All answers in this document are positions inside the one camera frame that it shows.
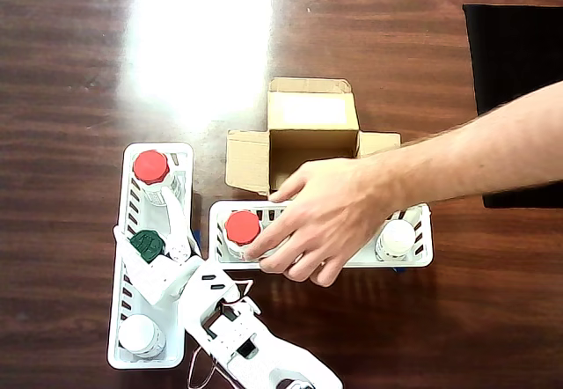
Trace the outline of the person's bare hand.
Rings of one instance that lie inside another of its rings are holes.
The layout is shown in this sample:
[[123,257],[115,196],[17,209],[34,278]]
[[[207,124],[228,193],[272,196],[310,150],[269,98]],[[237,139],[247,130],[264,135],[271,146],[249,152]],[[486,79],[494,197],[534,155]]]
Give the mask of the person's bare hand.
[[383,221],[405,207],[402,155],[396,149],[302,164],[269,195],[288,205],[245,249],[245,259],[258,260],[266,273],[331,286]]

